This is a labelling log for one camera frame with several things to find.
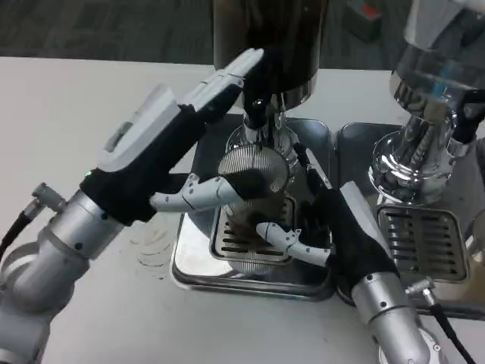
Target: gray carpet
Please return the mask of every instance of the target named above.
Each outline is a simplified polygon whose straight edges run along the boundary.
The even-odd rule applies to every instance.
[[[381,35],[362,42],[330,0],[321,67],[391,69],[409,0],[374,0]],[[0,0],[0,55],[212,64],[209,0]]]

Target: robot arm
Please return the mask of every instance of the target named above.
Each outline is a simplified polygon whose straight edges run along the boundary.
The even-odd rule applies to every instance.
[[[354,182],[331,188],[311,151],[295,145],[314,206],[328,223],[334,246],[318,249],[299,241],[299,231],[285,232],[272,222],[256,231],[290,256],[315,265],[330,265],[345,277],[361,320],[380,345],[383,364],[443,364],[446,358],[433,335],[420,325],[419,316],[399,279],[389,248]]]
[[[65,202],[41,186],[2,241],[2,250],[44,207],[57,212],[38,240],[4,260],[0,285],[0,362],[40,362],[51,320],[67,305],[74,283],[125,226],[157,211],[185,212],[262,197],[257,171],[208,176],[170,170],[224,116],[262,60],[249,49],[203,81],[181,103],[157,87],[106,144],[99,165]]]
[[[453,0],[454,2],[470,8],[479,13],[485,13],[485,1],[484,0]]]

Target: table surface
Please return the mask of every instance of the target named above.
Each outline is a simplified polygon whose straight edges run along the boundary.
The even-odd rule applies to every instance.
[[[72,195],[107,138],[158,83],[180,97],[212,71],[184,64],[0,58],[0,231],[39,182]],[[321,120],[332,132],[352,122],[401,124],[406,113],[390,96],[389,75],[320,70],[314,95],[289,114]],[[177,171],[188,171],[192,157],[193,149]],[[49,217],[43,212],[19,243],[34,240]],[[44,362],[376,362],[357,312],[336,297],[311,303],[177,287],[168,274],[177,224],[176,215],[157,215],[125,229],[92,263],[52,323]],[[463,363],[434,320],[423,321],[449,362]],[[485,361],[485,322],[452,324],[476,361]]]

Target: black glove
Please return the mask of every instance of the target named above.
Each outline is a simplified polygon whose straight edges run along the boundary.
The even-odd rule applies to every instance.
[[[388,271],[399,276],[384,248],[362,230],[340,191],[322,190],[313,208],[332,231],[335,256],[329,264],[345,276],[350,289],[372,273]]]
[[[297,227],[301,229],[300,241],[314,248],[330,248],[330,229],[315,204],[302,202],[297,216]]]

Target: coffee grinder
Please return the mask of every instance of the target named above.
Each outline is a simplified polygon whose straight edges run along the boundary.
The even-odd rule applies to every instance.
[[[245,83],[239,102],[243,114],[226,116],[198,143],[192,172],[216,173],[226,153],[244,146],[274,150],[291,176],[280,212],[281,223],[290,228],[298,225],[300,205],[312,198],[293,144],[304,143],[330,175],[327,127],[285,115],[313,92],[326,13],[326,0],[214,0],[211,5],[216,68],[247,48],[263,48],[268,56],[258,76]],[[260,237],[241,236],[224,208],[183,216],[171,273],[194,289],[306,299],[332,294],[326,268],[292,259]]]
[[[408,120],[349,124],[336,138],[339,185],[356,181],[376,206],[403,284],[431,277],[446,314],[469,319],[485,318],[471,284],[483,278],[464,244],[485,203],[474,143],[485,116],[484,30],[483,15],[461,2],[414,0],[390,77]]]

